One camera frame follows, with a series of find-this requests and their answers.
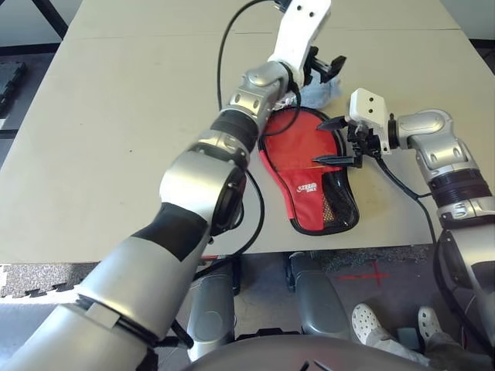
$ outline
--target printed logo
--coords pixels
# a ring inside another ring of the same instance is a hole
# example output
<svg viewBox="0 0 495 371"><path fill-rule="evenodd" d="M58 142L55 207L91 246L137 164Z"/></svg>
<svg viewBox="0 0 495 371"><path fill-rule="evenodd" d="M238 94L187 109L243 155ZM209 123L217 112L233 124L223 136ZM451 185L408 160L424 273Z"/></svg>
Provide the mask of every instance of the printed logo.
<svg viewBox="0 0 495 371"><path fill-rule="evenodd" d="M309 183L305 185L300 185L297 187L297 192L315 192L316 191L316 183Z"/></svg>

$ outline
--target red bag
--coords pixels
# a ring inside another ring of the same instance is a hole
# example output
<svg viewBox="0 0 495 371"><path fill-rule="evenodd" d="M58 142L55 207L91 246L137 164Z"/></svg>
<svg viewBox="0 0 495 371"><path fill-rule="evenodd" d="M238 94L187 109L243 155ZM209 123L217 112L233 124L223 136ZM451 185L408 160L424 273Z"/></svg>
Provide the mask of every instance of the red bag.
<svg viewBox="0 0 495 371"><path fill-rule="evenodd" d="M274 112L265 132L283 129L294 113L293 107ZM312 161L321 155L346 154L339 131L316 129L328 120L322 112L301 107L289 129L273 136L262 135L258 142L261 160L282 191L292 226L313 236L350 230L359 220L347 169Z"/></svg>

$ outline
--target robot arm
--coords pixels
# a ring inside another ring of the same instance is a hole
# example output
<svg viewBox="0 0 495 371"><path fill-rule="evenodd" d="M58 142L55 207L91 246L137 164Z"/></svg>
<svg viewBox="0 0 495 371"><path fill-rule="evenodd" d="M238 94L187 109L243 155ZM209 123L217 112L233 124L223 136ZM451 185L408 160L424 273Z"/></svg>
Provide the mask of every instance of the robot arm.
<svg viewBox="0 0 495 371"><path fill-rule="evenodd" d="M397 119L384 98L365 89L350 99L349 127L369 136L368 154L416 150L416 161L438 207L440 245L452 279L473 289L483 327L495 346L495 198L445 111L427 110Z"/></svg>
<svg viewBox="0 0 495 371"><path fill-rule="evenodd" d="M4 369L142 369L167 335L210 238L236 220L250 152L275 102L294 83L302 87L302 65L329 8L330 0L288 7L270 61L246 72L210 129L166 171L155 219L101 261L81 283L78 302L57 307ZM288 23L303 13L306 33L293 47L284 33L294 33Z"/></svg>

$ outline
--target person's foot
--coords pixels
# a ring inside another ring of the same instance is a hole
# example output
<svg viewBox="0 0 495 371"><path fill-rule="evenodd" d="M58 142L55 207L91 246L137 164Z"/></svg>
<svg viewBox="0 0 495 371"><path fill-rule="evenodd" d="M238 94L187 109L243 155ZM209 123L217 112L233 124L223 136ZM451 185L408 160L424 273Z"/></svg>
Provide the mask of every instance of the person's foot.
<svg viewBox="0 0 495 371"><path fill-rule="evenodd" d="M364 345L366 345L366 339L368 338L370 332L381 327L381 324L373 310L363 303L360 303L354 307L351 321L357 338Z"/></svg>
<svg viewBox="0 0 495 371"><path fill-rule="evenodd" d="M442 332L435 310L430 307L420 307L418 312L418 327L419 333L425 342L427 342L433 334Z"/></svg>

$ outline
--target pants leg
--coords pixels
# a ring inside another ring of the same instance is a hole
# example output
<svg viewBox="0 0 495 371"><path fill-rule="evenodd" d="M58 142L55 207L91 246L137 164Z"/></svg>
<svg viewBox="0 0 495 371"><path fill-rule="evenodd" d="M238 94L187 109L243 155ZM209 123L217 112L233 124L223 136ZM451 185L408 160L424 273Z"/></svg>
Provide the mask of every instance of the pants leg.
<svg viewBox="0 0 495 371"><path fill-rule="evenodd" d="M396 356L409 359L423 366L429 365L429 359L413 350L407 349L401 343L396 342L384 328L373 330L366 339L366 345L383 350Z"/></svg>
<svg viewBox="0 0 495 371"><path fill-rule="evenodd" d="M430 366L448 371L492 371L489 356L467 352L449 334L437 332L426 343Z"/></svg>

